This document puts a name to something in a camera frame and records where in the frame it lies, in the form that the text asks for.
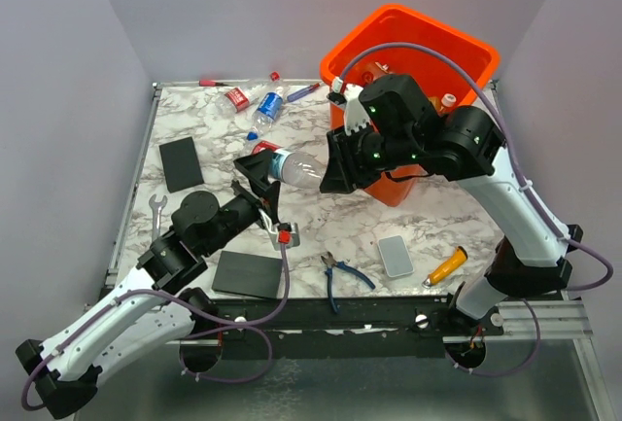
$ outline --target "blue bottle label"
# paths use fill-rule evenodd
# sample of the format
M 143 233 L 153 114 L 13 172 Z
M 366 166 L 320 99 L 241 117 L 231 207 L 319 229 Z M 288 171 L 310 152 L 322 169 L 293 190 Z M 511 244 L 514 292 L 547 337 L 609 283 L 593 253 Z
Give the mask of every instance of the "blue bottle label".
M 276 120 L 276 117 L 279 115 L 279 110 L 281 109 L 281 104 L 283 103 L 283 98 L 278 93 L 269 92 L 265 95 L 261 103 L 259 104 L 257 111 L 262 112 L 267 117 L 272 120 Z
M 272 175 L 272 178 L 283 181 L 283 164 L 290 154 L 291 152 L 285 149 L 277 149 L 274 151 L 272 161 L 270 162 L 270 175 Z

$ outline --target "red bottle label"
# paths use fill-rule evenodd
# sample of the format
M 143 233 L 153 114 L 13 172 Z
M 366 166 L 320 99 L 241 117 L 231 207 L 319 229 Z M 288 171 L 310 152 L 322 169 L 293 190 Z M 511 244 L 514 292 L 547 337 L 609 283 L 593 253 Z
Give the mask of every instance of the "red bottle label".
M 225 97 L 228 98 L 233 105 L 235 105 L 235 110 L 238 112 L 248 108 L 250 105 L 249 99 L 246 98 L 246 95 L 242 93 L 240 88 L 233 88 L 225 94 Z
M 258 154 L 263 149 L 270 149 L 272 151 L 276 151 L 277 149 L 280 149 L 280 148 L 281 146 L 277 146 L 276 144 L 272 144 L 271 142 L 261 141 L 253 148 L 253 151 L 251 152 L 251 154 L 253 155 Z

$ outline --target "gray floor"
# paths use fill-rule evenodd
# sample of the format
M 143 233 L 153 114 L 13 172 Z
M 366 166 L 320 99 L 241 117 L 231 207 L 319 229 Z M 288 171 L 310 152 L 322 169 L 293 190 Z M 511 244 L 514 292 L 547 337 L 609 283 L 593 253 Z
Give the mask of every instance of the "gray floor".
M 483 368 L 509 368 L 529 342 L 497 342 Z M 259 363 L 227 362 L 242 375 Z M 573 345 L 546 341 L 526 371 L 502 379 L 460 373 L 446 360 L 280 360 L 262 380 L 222 385 L 180 375 L 168 345 L 124 369 L 79 421 L 595 420 Z

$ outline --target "yellow tool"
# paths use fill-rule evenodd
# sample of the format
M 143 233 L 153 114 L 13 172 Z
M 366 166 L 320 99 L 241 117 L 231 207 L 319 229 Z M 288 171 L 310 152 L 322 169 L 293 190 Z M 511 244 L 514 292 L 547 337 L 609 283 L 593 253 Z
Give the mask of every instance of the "yellow tool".
M 451 272 L 460 267 L 468 259 L 467 251 L 462 246 L 456 248 L 454 255 L 447 261 L 442 263 L 434 272 L 428 275 L 428 278 L 424 281 L 423 285 L 426 288 L 433 287 L 441 280 L 447 278 Z

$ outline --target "robotic arm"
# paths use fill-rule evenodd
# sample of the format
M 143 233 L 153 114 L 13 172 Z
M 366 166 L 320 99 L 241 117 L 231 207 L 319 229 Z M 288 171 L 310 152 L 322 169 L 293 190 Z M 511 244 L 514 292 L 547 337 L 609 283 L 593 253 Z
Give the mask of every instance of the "robotic arm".
M 345 125 L 328 134 L 323 193 L 351 193 L 383 173 L 405 181 L 391 171 L 416 163 L 429 174 L 456 181 L 505 234 L 492 265 L 456 293 L 454 318 L 474 323 L 508 296 L 526 298 L 566 288 L 571 272 L 566 254 L 572 250 L 568 239 L 579 242 L 582 230 L 564 225 L 546 207 L 565 237 L 560 239 L 545 223 L 519 186 L 505 137 L 490 115 L 462 106 L 441 117 L 408 75 L 384 76 L 364 89 L 347 86 L 328 98 L 346 115 Z M 533 190 L 532 195 L 542 204 Z
M 223 207 L 211 193 L 186 196 L 171 217 L 171 229 L 150 245 L 109 295 L 67 329 L 44 341 L 26 340 L 17 348 L 29 381 L 55 419 L 76 412 L 115 372 L 159 345 L 217 326 L 195 319 L 182 306 L 168 305 L 179 294 L 179 300 L 195 308 L 218 313 L 201 289 L 180 293 L 207 268 L 203 257 L 253 223 L 267 230 L 275 249 L 279 243 L 299 244 L 297 225 L 279 222 L 280 183 L 267 181 L 271 156 L 265 151 L 235 161 L 253 193 L 234 181 L 236 197 Z M 22 404 L 28 406 L 24 399 Z

